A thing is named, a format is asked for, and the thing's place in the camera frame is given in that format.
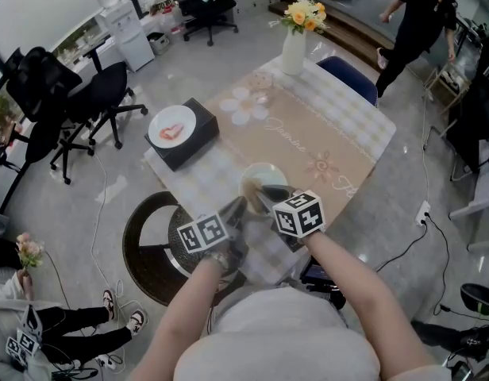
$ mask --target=power outlet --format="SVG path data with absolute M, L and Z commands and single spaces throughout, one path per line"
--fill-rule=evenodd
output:
M 425 200 L 419 208 L 418 214 L 416 215 L 416 225 L 422 226 L 421 220 L 426 220 L 425 213 L 429 213 L 429 203 Z

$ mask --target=stairs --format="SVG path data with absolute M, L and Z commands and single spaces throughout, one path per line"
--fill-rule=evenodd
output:
M 292 2 L 295 0 L 273 3 L 269 5 L 269 11 L 283 16 L 283 12 Z M 325 23 L 328 28 L 322 35 L 380 71 L 376 50 L 379 47 L 393 48 L 393 41 L 338 9 L 325 5 L 325 12 L 327 14 Z

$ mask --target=black box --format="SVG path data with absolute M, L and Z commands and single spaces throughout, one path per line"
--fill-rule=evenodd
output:
M 184 102 L 183 106 L 192 109 L 196 118 L 195 130 L 188 140 L 177 147 L 159 148 L 149 140 L 148 134 L 144 136 L 160 158 L 164 160 L 168 167 L 173 171 L 178 170 L 179 167 L 187 162 L 200 148 L 213 140 L 220 133 L 216 117 L 194 98 Z

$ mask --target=checkered tablecloth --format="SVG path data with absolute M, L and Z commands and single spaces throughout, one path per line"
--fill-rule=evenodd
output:
M 376 162 L 395 133 L 395 125 L 371 103 L 317 64 L 305 60 L 300 75 L 285 75 L 280 58 L 266 63 L 261 71 L 275 76 L 275 85 L 293 94 L 310 111 L 320 113 L 372 162 Z M 238 196 L 241 176 L 248 166 L 221 139 L 209 143 L 177 172 L 173 172 L 150 148 L 145 159 L 179 204 L 197 219 L 213 213 Z M 292 252 L 261 221 L 250 222 L 244 238 L 250 247 L 241 271 L 252 283 L 278 283 L 307 254 L 306 248 Z

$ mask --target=blue chair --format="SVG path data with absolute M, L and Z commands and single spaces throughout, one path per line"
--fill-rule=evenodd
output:
M 339 78 L 340 81 L 363 96 L 373 106 L 378 106 L 379 101 L 375 84 L 350 63 L 345 62 L 338 56 L 330 56 L 318 62 L 317 65 L 336 78 Z

